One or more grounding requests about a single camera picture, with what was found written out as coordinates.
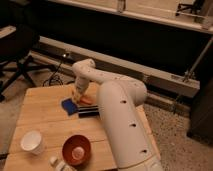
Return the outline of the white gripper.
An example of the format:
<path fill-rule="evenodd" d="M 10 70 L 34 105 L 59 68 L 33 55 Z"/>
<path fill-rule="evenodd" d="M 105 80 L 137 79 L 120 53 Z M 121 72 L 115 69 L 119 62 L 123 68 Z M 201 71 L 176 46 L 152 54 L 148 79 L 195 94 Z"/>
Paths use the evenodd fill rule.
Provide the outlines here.
<path fill-rule="evenodd" d="M 83 77 L 77 77 L 74 83 L 73 100 L 79 101 L 89 86 L 89 80 Z"/>

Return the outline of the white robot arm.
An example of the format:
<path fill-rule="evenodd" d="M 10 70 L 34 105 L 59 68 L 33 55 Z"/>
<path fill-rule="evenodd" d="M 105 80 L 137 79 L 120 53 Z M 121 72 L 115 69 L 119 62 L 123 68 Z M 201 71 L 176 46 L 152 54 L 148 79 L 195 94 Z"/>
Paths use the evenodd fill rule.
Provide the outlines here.
<path fill-rule="evenodd" d="M 74 99 L 80 100 L 93 81 L 99 85 L 97 105 L 119 171 L 163 171 L 137 106 L 147 97 L 145 84 L 135 78 L 96 69 L 92 59 L 72 65 Z"/>

